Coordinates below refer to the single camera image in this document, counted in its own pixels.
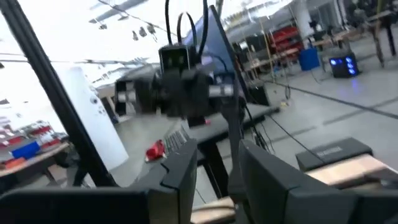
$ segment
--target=ceiling light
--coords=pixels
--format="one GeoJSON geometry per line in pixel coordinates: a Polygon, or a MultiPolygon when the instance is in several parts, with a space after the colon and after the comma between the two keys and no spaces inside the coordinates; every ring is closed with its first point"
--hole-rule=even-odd
{"type": "Polygon", "coordinates": [[[108,28],[108,26],[106,24],[101,24],[99,26],[99,29],[101,29],[101,30],[104,30],[104,29],[107,29],[107,28],[108,28]]]}
{"type": "Polygon", "coordinates": [[[138,40],[138,35],[137,35],[136,31],[132,32],[132,39],[135,40],[135,41],[138,40]]]}
{"type": "Polygon", "coordinates": [[[147,32],[145,31],[145,29],[143,27],[139,28],[139,35],[141,37],[145,37],[147,35],[147,32]]]}
{"type": "Polygon", "coordinates": [[[156,30],[155,30],[155,27],[154,27],[153,24],[148,24],[147,30],[148,30],[148,32],[149,32],[150,34],[155,34],[155,33],[156,33],[156,30]]]}

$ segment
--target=blue box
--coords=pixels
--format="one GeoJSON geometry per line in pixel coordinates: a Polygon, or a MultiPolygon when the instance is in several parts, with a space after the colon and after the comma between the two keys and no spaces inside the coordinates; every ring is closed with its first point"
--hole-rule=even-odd
{"type": "Polygon", "coordinates": [[[9,150],[15,159],[24,158],[30,159],[36,155],[36,152],[40,150],[39,144],[35,139],[26,139],[20,144],[12,146],[14,149],[9,150]]]}

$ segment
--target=black box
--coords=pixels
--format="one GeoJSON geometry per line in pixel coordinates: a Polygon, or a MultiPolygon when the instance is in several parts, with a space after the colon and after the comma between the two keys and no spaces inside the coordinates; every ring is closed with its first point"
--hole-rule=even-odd
{"type": "Polygon", "coordinates": [[[296,154],[300,170],[307,172],[362,154],[373,156],[372,149],[354,138],[347,138],[296,154]]]}
{"type": "Polygon", "coordinates": [[[271,106],[268,98],[266,89],[264,88],[263,81],[253,80],[247,83],[249,91],[249,99],[246,99],[249,103],[260,104],[264,106],[271,106]]]}
{"type": "Polygon", "coordinates": [[[340,52],[329,58],[331,72],[335,78],[351,78],[359,75],[355,54],[340,52]]]}

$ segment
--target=white panel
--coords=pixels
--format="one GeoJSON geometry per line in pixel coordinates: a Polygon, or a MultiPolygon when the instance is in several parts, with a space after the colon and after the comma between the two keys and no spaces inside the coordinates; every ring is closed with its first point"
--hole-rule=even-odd
{"type": "Polygon", "coordinates": [[[73,67],[58,75],[107,170],[120,166],[129,156],[83,70],[73,67]]]}

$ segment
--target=black metal frame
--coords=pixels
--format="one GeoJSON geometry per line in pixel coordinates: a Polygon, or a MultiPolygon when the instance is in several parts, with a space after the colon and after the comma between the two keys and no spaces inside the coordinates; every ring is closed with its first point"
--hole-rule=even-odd
{"type": "Polygon", "coordinates": [[[18,1],[1,0],[0,10],[94,183],[97,186],[116,186],[18,1]]]}

